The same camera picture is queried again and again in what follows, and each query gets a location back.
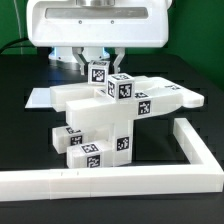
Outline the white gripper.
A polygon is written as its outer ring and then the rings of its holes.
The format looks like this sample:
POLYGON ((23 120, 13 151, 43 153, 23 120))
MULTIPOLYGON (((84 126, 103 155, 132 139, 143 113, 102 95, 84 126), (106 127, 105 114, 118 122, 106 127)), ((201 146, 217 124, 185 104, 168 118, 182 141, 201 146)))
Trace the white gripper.
POLYGON ((28 38, 40 47, 73 47, 82 75, 88 74, 83 47, 117 47, 112 68, 118 74, 124 48, 167 43, 170 0, 110 0, 103 6, 88 1, 28 0, 28 38))

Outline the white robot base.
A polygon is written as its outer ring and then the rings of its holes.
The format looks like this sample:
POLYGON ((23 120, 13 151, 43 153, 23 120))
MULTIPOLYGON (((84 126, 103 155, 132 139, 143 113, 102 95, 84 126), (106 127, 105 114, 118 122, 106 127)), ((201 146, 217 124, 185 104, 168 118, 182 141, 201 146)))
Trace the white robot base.
POLYGON ((72 47, 54 47, 48 56, 51 66, 69 70, 79 70, 82 62, 109 58, 103 47, 85 47, 80 53, 74 53, 72 47))

